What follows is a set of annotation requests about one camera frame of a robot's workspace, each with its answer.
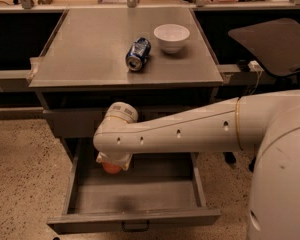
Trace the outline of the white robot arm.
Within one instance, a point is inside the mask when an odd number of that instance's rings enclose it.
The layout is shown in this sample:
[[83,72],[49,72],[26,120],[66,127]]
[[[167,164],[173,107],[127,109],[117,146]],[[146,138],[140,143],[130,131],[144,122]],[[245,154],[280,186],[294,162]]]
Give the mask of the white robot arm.
[[253,151],[248,240],[300,240],[300,90],[137,118],[126,103],[110,106],[93,137],[98,162],[128,169],[140,153]]

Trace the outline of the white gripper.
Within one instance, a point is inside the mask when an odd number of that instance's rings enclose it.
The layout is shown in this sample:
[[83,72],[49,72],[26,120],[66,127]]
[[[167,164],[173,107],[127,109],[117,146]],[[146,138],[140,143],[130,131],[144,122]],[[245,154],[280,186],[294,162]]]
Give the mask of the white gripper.
[[107,162],[114,165],[122,165],[122,169],[127,171],[130,167],[133,155],[129,153],[104,153],[99,152],[96,157],[96,162],[102,164]]

